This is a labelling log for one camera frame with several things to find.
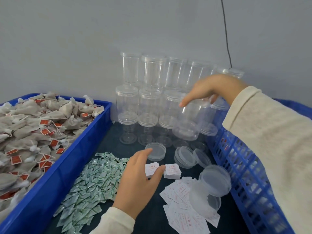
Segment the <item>black cable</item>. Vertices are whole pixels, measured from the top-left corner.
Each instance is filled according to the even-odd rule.
[[[225,22],[225,13],[224,13],[223,0],[221,0],[221,5],[222,5],[223,20],[224,20],[224,28],[225,28],[225,39],[226,39],[226,41],[227,41],[227,24],[226,24],[226,22]],[[230,65],[231,65],[231,68],[232,68],[232,60],[231,60],[231,55],[230,55],[230,51],[229,51],[229,44],[228,44],[228,42],[227,42],[227,50],[228,50]]]

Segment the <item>cream sleeve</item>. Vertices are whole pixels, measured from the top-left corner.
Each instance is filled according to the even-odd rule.
[[[130,234],[134,225],[133,218],[117,208],[110,207],[90,234]]]
[[[312,120],[248,86],[232,103],[223,126],[259,157],[295,233],[310,233]]]

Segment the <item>dark table surface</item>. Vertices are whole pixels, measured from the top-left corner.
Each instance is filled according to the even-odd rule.
[[[140,145],[137,141],[130,145],[122,144],[119,141],[119,137],[122,135],[122,133],[123,133],[122,125],[119,123],[113,124],[111,129],[105,135],[101,144],[98,146],[95,153],[97,152],[104,153],[105,151],[107,151],[112,152],[118,158],[126,158],[131,157],[138,150],[145,149],[145,146]],[[174,151],[175,148],[173,146],[167,148],[166,156],[163,160],[158,162],[159,165],[175,163]],[[212,161],[212,163],[216,164],[210,152],[208,152],[208,156]],[[198,179],[199,174],[203,170],[203,168],[198,164],[191,169],[184,168],[180,169],[182,172],[181,174],[182,177],[192,177],[196,179]],[[165,187],[171,184],[172,182],[174,182],[174,180],[164,178],[161,179],[152,199],[136,219],[133,231],[134,234],[177,233],[168,224],[168,220],[163,209],[163,205],[165,205],[166,202],[159,195],[159,193],[162,192],[165,189]],[[96,214],[90,226],[85,225],[81,230],[81,233],[87,234],[91,232],[99,224],[101,215],[105,213],[107,209],[112,206],[112,204],[113,201],[106,201],[106,203],[100,204],[102,212]],[[221,198],[221,208],[218,210],[218,214],[220,214],[221,216],[218,228],[215,228],[213,225],[208,223],[209,230],[212,234],[249,233],[247,226],[230,193]],[[51,219],[49,225],[43,232],[44,234],[61,233],[62,227],[58,228],[56,227],[60,219],[60,216],[61,214]]]

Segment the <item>person's left hand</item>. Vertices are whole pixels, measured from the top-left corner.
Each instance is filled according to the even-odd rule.
[[[152,149],[141,150],[129,159],[113,204],[134,220],[152,198],[166,169],[165,165],[161,165],[151,179],[147,179],[145,164],[151,152]]]

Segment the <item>blue plastic basket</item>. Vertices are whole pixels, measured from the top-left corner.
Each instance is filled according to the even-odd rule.
[[[36,95],[38,94],[27,94],[21,98],[27,99]],[[17,102],[17,98],[10,101],[12,105]],[[104,106],[104,112],[94,119],[1,223],[1,234],[43,232],[112,124],[110,119],[112,103],[99,100],[94,100],[94,103]]]
[[[312,119],[312,108],[289,100],[275,99]],[[231,176],[231,194],[251,234],[294,234],[276,202],[265,169],[259,158],[238,137],[225,130],[222,122],[227,111],[217,110],[215,137],[207,145],[216,163]]]

